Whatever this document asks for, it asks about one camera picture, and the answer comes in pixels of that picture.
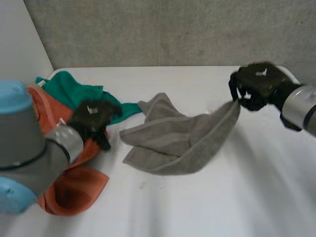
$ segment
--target crumpled towel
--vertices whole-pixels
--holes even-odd
[[[102,85],[81,85],[66,71],[56,73],[51,80],[37,78],[36,83],[42,80],[46,82],[42,86],[45,92],[71,110],[76,110],[86,100],[104,100],[114,105],[120,105],[122,116],[114,115],[111,124],[121,122],[133,114],[142,112],[136,103],[121,104],[110,93],[103,91]]]
[[[29,87],[28,92],[38,112],[42,133],[51,130],[59,118],[64,121],[70,118],[72,111],[45,91]],[[109,178],[97,170],[78,165],[94,158],[100,151],[94,141],[88,140],[77,160],[38,198],[38,205],[50,214],[62,216],[73,216],[90,208]]]
[[[159,175],[202,169],[222,147],[240,114],[236,101],[210,115],[187,117],[173,107],[165,93],[138,105],[146,115],[145,123],[120,133],[125,143],[135,146],[123,162]]]

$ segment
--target table surface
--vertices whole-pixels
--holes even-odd
[[[236,69],[63,70],[80,83],[103,85],[122,102],[148,101],[165,92],[175,108],[194,116],[212,112],[231,100],[228,80]],[[60,217],[34,205],[19,216],[0,215],[1,236],[316,235],[315,139],[304,131],[285,129],[273,106],[257,113],[242,109],[218,154],[200,172],[183,176],[151,175],[122,163],[132,147],[120,141],[118,132],[142,124],[144,118],[137,114],[110,126],[112,149],[87,164],[110,177],[90,209],[75,217]]]

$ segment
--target white wall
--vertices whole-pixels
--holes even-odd
[[[0,79],[32,82],[52,72],[23,0],[0,0]]]

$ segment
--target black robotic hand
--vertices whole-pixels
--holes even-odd
[[[300,86],[293,84],[286,74],[268,62],[240,67],[231,75],[229,81],[233,100],[239,100],[240,105],[250,111],[258,111],[269,103],[274,104],[282,112],[282,107],[289,94]],[[280,119],[285,127],[296,131],[301,130],[287,121],[282,113]]]
[[[92,138],[103,149],[111,146],[106,136],[106,126],[113,116],[122,116],[120,106],[106,101],[85,101],[73,112],[67,125],[74,128],[85,143]]]

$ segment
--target red towel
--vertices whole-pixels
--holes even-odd
[[[70,118],[72,111],[45,91],[29,87],[28,92],[33,97],[43,134],[55,127],[60,118],[64,121]],[[100,151],[94,141],[88,140],[77,160],[39,197],[38,205],[50,214],[62,216],[73,216],[91,207],[109,178],[97,170],[77,166]]]

